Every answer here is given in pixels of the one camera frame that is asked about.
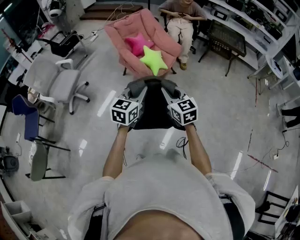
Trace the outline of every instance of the wooden step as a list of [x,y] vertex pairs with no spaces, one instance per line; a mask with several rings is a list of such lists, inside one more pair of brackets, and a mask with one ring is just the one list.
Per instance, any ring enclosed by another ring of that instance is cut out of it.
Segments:
[[[85,10],[86,13],[88,12],[97,12],[97,11],[110,11],[113,12],[120,4],[97,4],[89,7]],[[131,12],[134,13],[136,11],[141,10],[143,7],[141,5],[131,5],[131,4],[124,4],[122,7],[124,12]]]
[[[106,20],[108,19],[111,14],[112,14],[113,11],[111,12],[87,12],[85,14],[83,14],[81,17],[80,17],[80,20]],[[115,11],[114,12],[114,15],[112,15],[110,17],[111,21],[114,21],[116,20],[117,18],[118,19],[121,19],[122,17],[125,17],[127,15],[130,15],[132,14],[131,12],[121,12],[121,11]]]

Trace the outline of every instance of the pink cloth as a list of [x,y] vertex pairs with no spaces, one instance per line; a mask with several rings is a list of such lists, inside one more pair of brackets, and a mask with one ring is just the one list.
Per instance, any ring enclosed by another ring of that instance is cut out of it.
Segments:
[[132,48],[132,54],[137,57],[144,55],[144,46],[151,48],[154,45],[151,40],[145,40],[142,33],[139,33],[136,37],[125,38],[125,43],[129,44]]
[[154,42],[151,49],[160,50],[163,60],[168,66],[167,70],[159,70],[158,76],[165,75],[170,71],[181,53],[181,45],[165,32],[148,9],[140,10],[106,25],[105,31],[119,52],[120,64],[129,69],[137,78],[151,76],[153,73],[138,57],[132,54],[130,46],[124,41],[125,38],[135,37],[138,33],[142,33],[146,40]]

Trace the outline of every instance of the black pants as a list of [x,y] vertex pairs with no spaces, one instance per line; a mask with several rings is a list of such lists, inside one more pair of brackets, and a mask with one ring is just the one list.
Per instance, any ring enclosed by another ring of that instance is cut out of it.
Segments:
[[283,116],[295,116],[294,120],[286,123],[287,128],[294,127],[300,123],[300,107],[295,107],[293,109],[281,110]]

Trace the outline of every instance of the white cube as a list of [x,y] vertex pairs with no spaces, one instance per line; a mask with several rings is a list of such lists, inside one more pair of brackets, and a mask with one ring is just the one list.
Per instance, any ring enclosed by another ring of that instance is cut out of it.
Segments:
[[130,125],[139,117],[139,103],[114,98],[110,106],[111,120],[125,126]]
[[172,118],[182,126],[198,120],[198,106],[193,97],[172,103],[169,107]]

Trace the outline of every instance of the gray office chair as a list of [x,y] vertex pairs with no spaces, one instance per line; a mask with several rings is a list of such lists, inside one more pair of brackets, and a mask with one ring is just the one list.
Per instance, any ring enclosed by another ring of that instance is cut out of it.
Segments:
[[58,148],[66,151],[70,151],[70,149],[65,149],[61,147],[57,147],[54,145],[50,145],[47,143],[42,143],[40,141],[34,142],[37,145],[37,150],[32,157],[31,162],[31,172],[25,174],[26,177],[30,178],[32,181],[40,181],[42,179],[60,179],[66,178],[65,176],[58,176],[58,177],[46,177],[46,171],[51,170],[51,168],[47,168],[48,165],[48,147]]
[[[68,63],[71,69],[60,70],[62,64]],[[90,99],[79,94],[79,89],[89,82],[81,82],[77,85],[80,71],[74,70],[73,60],[65,59],[56,63],[39,54],[32,62],[23,83],[37,91],[39,99],[46,103],[57,105],[58,102],[69,103],[70,114],[73,115],[73,100],[75,97],[86,102]]]

